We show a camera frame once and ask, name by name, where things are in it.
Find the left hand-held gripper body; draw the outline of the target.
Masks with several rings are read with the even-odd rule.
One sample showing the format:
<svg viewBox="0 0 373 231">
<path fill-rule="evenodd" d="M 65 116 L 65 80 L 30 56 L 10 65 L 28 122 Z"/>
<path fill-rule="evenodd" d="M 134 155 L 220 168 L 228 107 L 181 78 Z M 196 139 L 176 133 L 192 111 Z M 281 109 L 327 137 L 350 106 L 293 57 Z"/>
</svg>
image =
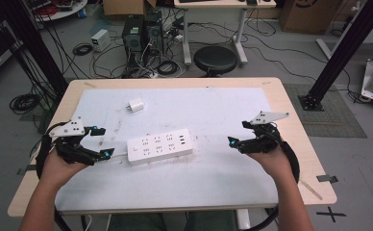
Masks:
<svg viewBox="0 0 373 231">
<path fill-rule="evenodd" d="M 54 145 L 58 154 L 68 164 L 81 163 L 93 166 L 97 153 L 81 145 L 81 140 L 92 130 L 92 127 L 86 127 L 78 117 L 63 123 L 60 128 L 52 129 L 50 137 L 55 139 Z"/>
</svg>

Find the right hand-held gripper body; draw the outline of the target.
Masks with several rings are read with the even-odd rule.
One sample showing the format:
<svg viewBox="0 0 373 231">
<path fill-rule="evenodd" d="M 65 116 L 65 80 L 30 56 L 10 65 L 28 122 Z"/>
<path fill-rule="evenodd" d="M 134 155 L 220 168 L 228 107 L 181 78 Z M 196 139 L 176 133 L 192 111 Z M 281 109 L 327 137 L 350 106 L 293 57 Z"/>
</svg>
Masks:
<svg viewBox="0 0 373 231">
<path fill-rule="evenodd" d="M 256 137 L 251 140 L 240 141 L 238 151 L 242 154 L 250 154 L 267 153 L 274 150 L 282 142 L 275 121 L 286 117 L 289 117 L 289 113 L 260 111 L 253 119 L 248 121 L 255 125 L 255 129 L 251 130 Z"/>
</svg>

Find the white charger plug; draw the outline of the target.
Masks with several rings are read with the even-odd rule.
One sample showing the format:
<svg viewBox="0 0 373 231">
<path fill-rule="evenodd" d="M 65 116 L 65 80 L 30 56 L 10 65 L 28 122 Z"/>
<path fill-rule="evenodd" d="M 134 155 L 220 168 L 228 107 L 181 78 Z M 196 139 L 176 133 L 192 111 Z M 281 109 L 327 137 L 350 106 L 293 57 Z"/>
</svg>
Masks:
<svg viewBox="0 0 373 231">
<path fill-rule="evenodd" d="M 144 109 L 144 102 L 142 101 L 141 98 L 136 98 L 136 99 L 130 100 L 128 102 L 127 109 L 132 113 L 141 111 L 141 110 Z"/>
</svg>

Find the person's right hand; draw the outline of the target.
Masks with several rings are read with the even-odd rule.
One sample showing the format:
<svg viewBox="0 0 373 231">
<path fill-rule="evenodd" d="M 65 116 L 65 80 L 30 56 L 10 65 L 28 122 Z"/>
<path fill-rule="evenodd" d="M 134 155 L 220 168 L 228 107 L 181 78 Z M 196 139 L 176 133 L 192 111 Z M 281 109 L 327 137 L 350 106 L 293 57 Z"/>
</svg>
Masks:
<svg viewBox="0 0 373 231">
<path fill-rule="evenodd" d="M 288 184 L 295 185 L 288 158 L 280 146 L 268 153 L 250 153 L 249 157 L 262 166 L 278 187 Z"/>
</svg>

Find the person's left hand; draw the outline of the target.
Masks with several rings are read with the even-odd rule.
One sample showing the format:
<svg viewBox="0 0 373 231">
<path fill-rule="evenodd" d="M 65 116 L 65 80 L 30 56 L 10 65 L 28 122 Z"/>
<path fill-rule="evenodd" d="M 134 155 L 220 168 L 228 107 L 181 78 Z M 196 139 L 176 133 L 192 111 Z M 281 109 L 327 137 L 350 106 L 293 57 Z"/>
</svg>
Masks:
<svg viewBox="0 0 373 231">
<path fill-rule="evenodd" d="M 47 156 L 39 184 L 47 190 L 58 191 L 76 173 L 85 169 L 87 165 L 81 163 L 68 164 L 59 156 L 56 149 L 53 149 Z"/>
</svg>

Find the thin wooden stick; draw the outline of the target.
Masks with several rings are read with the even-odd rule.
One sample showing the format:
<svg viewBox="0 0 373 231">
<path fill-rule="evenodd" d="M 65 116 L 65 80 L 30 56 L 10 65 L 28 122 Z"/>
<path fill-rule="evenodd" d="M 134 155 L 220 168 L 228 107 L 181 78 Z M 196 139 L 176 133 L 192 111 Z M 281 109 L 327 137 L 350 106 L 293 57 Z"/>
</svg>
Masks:
<svg viewBox="0 0 373 231">
<path fill-rule="evenodd" d="M 307 182 L 300 180 L 300 183 L 304 185 L 306 189 L 308 189 L 315 197 L 317 197 L 319 200 L 323 200 L 323 197 Z"/>
</svg>

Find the white table mat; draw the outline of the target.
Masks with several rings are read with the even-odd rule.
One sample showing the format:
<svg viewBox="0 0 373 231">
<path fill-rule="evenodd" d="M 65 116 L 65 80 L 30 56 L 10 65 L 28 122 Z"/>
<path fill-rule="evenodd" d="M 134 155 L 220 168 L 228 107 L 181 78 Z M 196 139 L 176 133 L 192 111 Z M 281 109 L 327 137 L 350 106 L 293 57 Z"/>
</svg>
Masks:
<svg viewBox="0 0 373 231">
<path fill-rule="evenodd" d="M 128 102 L 136 98 L 144 109 L 132 113 Z M 241 123 L 268 108 L 260 88 L 85 90 L 74 114 L 106 133 L 82 144 L 113 148 L 114 154 L 77 173 L 59 191 L 57 208 L 74 214 L 274 205 L 273 180 L 228 142 L 229 137 L 253 138 Z M 191 154 L 129 163 L 127 140 L 179 129 L 191 134 Z"/>
</svg>

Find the grey tape piece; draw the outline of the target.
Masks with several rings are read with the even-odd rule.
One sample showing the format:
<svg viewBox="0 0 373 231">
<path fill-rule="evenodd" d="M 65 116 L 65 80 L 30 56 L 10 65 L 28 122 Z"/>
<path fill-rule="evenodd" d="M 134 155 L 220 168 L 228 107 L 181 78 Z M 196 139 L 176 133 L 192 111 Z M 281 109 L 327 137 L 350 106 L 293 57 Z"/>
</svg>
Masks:
<svg viewBox="0 0 373 231">
<path fill-rule="evenodd" d="M 336 178 L 336 176 L 331 176 L 329 174 L 318 175 L 316 176 L 316 178 L 319 182 L 329 182 L 331 184 L 338 182 L 338 179 Z"/>
</svg>

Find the black round stool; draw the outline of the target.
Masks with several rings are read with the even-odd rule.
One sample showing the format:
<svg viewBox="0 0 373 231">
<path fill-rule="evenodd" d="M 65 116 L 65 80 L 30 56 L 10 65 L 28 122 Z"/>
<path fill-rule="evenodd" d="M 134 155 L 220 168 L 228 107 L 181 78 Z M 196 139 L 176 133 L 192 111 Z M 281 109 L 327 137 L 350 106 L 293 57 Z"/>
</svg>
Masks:
<svg viewBox="0 0 373 231">
<path fill-rule="evenodd" d="M 193 56 L 193 61 L 205 72 L 205 77 L 218 77 L 231 72 L 237 66 L 236 54 L 222 46 L 206 46 L 198 49 Z"/>
</svg>

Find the grey floor mat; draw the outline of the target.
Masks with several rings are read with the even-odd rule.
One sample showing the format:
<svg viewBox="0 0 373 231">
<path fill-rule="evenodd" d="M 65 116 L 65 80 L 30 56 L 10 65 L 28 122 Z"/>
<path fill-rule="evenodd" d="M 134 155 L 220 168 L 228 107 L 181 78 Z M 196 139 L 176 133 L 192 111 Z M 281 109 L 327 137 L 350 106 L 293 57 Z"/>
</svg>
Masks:
<svg viewBox="0 0 373 231">
<path fill-rule="evenodd" d="M 366 138 L 337 89 L 325 94 L 320 109 L 306 111 L 299 97 L 306 95 L 311 85 L 284 84 L 284 88 L 309 137 Z"/>
</svg>

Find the white power supply box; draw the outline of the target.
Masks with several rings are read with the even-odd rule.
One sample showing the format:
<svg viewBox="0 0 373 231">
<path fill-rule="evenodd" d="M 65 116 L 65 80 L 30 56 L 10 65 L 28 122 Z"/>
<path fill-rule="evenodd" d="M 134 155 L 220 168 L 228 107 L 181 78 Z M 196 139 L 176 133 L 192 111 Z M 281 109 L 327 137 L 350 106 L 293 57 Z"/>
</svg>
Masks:
<svg viewBox="0 0 373 231">
<path fill-rule="evenodd" d="M 96 52 L 103 52 L 112 43 L 109 31 L 105 29 L 101 29 L 92 36 L 91 41 Z"/>
</svg>

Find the black computer tower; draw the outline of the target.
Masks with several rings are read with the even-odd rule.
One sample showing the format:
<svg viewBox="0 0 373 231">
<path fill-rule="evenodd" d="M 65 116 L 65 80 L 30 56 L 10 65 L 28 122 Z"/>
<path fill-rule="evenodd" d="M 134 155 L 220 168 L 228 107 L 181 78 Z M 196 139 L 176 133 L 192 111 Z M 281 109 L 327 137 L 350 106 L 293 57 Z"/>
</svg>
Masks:
<svg viewBox="0 0 373 231">
<path fill-rule="evenodd" d="M 131 14 L 125 20 L 122 39 L 130 67 L 137 67 L 141 63 L 141 55 L 145 48 L 143 20 L 144 17 L 138 14 Z"/>
<path fill-rule="evenodd" d="M 145 17 L 145 25 L 151 54 L 159 56 L 163 52 L 162 12 L 149 12 Z"/>
</svg>

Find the white desk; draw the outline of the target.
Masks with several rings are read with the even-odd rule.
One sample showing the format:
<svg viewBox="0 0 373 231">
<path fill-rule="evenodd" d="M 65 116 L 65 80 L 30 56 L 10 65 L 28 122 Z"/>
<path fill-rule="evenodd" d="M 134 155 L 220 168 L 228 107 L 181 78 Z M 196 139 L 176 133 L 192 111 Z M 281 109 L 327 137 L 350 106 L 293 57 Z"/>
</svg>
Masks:
<svg viewBox="0 0 373 231">
<path fill-rule="evenodd" d="M 241 44 L 244 22 L 249 10 L 272 9 L 276 6 L 274 0 L 173 0 L 174 6 L 183 11 L 184 63 L 191 65 L 192 58 L 189 49 L 189 23 L 222 23 L 237 22 L 236 33 L 232 36 L 239 64 L 247 64 L 248 60 Z"/>
</svg>

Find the large cardboard box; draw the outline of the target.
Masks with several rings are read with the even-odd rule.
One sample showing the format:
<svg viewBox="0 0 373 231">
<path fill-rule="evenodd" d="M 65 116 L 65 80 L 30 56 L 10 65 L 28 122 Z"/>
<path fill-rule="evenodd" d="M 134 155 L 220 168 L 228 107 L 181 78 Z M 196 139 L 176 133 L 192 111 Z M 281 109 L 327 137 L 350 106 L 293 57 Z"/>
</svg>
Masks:
<svg viewBox="0 0 373 231">
<path fill-rule="evenodd" d="M 284 32 L 324 34 L 343 0 L 285 0 L 279 22 Z"/>
</svg>

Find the black metal post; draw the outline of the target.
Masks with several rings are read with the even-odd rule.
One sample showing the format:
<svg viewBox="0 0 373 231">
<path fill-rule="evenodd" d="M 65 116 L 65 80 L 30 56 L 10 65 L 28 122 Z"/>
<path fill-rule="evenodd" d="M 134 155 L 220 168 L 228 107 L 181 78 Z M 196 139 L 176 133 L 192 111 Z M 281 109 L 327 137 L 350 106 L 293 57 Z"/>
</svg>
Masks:
<svg viewBox="0 0 373 231">
<path fill-rule="evenodd" d="M 340 72 L 373 30 L 373 0 L 367 0 L 354 17 L 316 82 L 306 95 L 299 95 L 302 109 L 322 111 L 321 101 Z"/>
<path fill-rule="evenodd" d="M 12 30 L 19 35 L 56 95 L 63 96 L 68 84 L 42 40 L 22 0 L 0 0 L 0 16 L 3 16 Z"/>
</svg>

